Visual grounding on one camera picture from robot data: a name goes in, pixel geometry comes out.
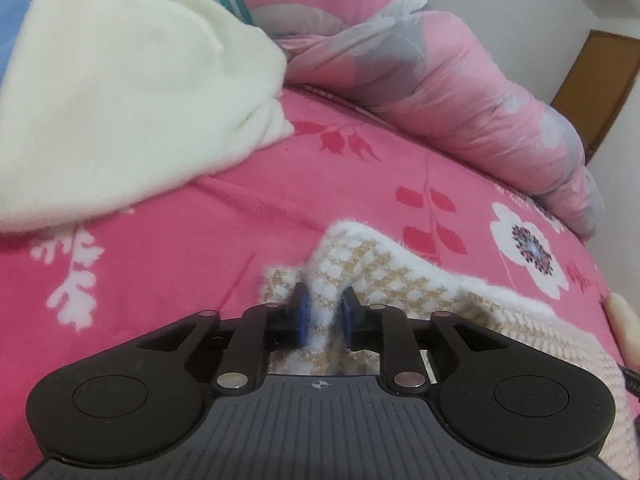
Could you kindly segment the cream knit cardigan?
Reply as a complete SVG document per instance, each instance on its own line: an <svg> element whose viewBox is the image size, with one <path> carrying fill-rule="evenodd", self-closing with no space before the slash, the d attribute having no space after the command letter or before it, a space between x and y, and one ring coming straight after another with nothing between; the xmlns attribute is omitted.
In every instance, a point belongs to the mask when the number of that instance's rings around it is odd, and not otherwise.
<svg viewBox="0 0 640 480"><path fill-rule="evenodd" d="M628 301L617 292L605 299L604 308L627 368L638 372L640 366L640 322Z"/></svg>

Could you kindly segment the pink flowered bed sheet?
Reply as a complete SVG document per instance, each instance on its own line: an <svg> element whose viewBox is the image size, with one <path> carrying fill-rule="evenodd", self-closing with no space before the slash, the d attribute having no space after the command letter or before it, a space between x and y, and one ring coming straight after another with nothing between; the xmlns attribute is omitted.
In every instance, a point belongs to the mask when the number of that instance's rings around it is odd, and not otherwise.
<svg viewBox="0 0 640 480"><path fill-rule="evenodd" d="M528 197L340 104L293 90L281 102L294 134L239 166L111 217L2 236L3 478L40 462L25 403L43 376L200 309L236 318L340 220L548 304L618 356L608 284Z"/></svg>

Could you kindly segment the pink floral duvet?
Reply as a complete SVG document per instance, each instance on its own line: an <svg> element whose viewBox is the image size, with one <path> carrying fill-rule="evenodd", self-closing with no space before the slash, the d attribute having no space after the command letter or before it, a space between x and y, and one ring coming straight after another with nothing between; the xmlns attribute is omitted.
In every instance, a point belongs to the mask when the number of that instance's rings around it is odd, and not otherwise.
<svg viewBox="0 0 640 480"><path fill-rule="evenodd" d="M425 0L242 0L289 84L351 102L538 200L581 238L603 217L573 125Z"/></svg>

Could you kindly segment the white fleece blanket pile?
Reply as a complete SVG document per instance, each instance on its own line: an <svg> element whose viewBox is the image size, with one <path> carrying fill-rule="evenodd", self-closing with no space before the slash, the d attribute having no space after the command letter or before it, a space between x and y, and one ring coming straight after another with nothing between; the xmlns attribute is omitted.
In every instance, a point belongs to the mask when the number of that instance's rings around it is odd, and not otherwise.
<svg viewBox="0 0 640 480"><path fill-rule="evenodd" d="M111 214L292 131L286 61L214 0L1 0L1 227Z"/></svg>

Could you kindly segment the beige white checked coat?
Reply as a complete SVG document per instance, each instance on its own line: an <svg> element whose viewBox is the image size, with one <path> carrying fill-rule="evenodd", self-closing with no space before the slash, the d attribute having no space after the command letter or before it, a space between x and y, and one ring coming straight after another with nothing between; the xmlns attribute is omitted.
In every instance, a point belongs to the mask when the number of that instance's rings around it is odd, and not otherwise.
<svg viewBox="0 0 640 480"><path fill-rule="evenodd" d="M355 289L363 304L398 307L409 318L450 311L599 377L616 404L601 460L625 479L638 478L639 443L620 368L595 336L558 318L548 304L474 276L442 270L370 226L346 220L330 226L306 263L269 268L260 298L265 302L288 299L298 282L309 290L308 344L299 350L274 352L270 372L356 375L376 371L378 358L372 352L349 356L344 347L338 302L346 287Z"/></svg>

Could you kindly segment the brown wooden door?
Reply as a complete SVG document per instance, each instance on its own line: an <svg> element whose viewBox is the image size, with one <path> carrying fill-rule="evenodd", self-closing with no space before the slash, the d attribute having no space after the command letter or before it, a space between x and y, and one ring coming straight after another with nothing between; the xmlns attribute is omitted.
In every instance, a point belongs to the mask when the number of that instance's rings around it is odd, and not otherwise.
<svg viewBox="0 0 640 480"><path fill-rule="evenodd" d="M575 127L592 159L639 76L639 39L592 30L551 106Z"/></svg>

